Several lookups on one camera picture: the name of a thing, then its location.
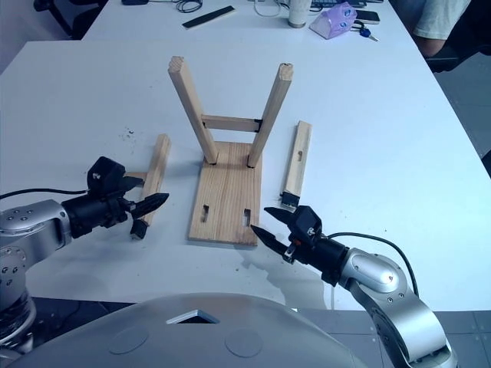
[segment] wooden plank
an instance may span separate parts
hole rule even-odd
[[[216,165],[203,162],[189,238],[257,245],[249,225],[259,223],[261,160],[254,169],[247,167],[248,143],[217,145],[220,154]]]
[[[276,74],[275,82],[271,92],[269,93],[268,102],[266,103],[264,112],[262,113],[262,124],[259,133],[254,137],[252,142],[251,152],[249,154],[249,160],[247,165],[249,167],[255,167],[259,161],[259,157],[262,154],[262,150],[266,145],[273,124],[278,116],[279,109],[283,104],[286,93],[292,83],[293,77],[293,65],[292,64],[280,64],[278,73]]]
[[[302,183],[304,181],[305,164],[307,163],[308,145],[310,143],[312,125],[299,121],[288,173],[286,174],[285,189],[282,194],[282,204],[292,207],[298,206]]]
[[[160,184],[162,184],[163,174],[166,171],[169,149],[169,137],[166,134],[159,134],[155,147],[153,148],[153,156],[150,161],[150,168],[146,175],[145,184],[143,185],[142,199],[160,191]],[[141,220],[143,220],[147,226],[150,226],[154,213],[155,211],[147,213]]]
[[[168,71],[170,79],[174,83],[174,87],[186,111],[186,115],[193,126],[201,149],[205,154],[206,161],[212,164],[216,163],[218,149],[211,133],[203,126],[203,122],[201,121],[203,109],[184,57],[172,56]]]
[[[201,120],[208,129],[238,130],[242,132],[259,132],[261,120],[245,117],[215,117],[202,115]]]

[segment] purple object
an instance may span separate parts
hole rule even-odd
[[[356,10],[347,2],[343,2],[323,11],[309,28],[328,40],[349,31],[356,16]]]

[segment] smartphone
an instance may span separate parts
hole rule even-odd
[[[381,19],[378,17],[378,14],[375,11],[367,11],[367,10],[356,10],[357,16],[356,19],[358,21],[362,21],[366,25],[378,25],[381,22]]]

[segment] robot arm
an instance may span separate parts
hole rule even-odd
[[[394,366],[457,367],[440,322],[412,292],[394,261],[326,238],[321,219],[310,207],[299,206],[295,213],[265,210],[288,226],[292,243],[286,247],[266,230],[252,226],[257,236],[288,263],[310,264],[322,272],[323,281],[350,291],[370,314]]]
[[[138,219],[158,209],[169,196],[155,193],[142,202],[127,201],[125,193],[143,180],[124,173],[124,166],[101,157],[87,173],[87,194],[0,213],[0,347],[18,343],[35,318],[25,288],[25,273],[32,265],[97,226],[126,221],[127,212]]]

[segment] cup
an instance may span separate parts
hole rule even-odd
[[[293,28],[302,28],[307,22],[312,0],[290,0],[288,24]]]

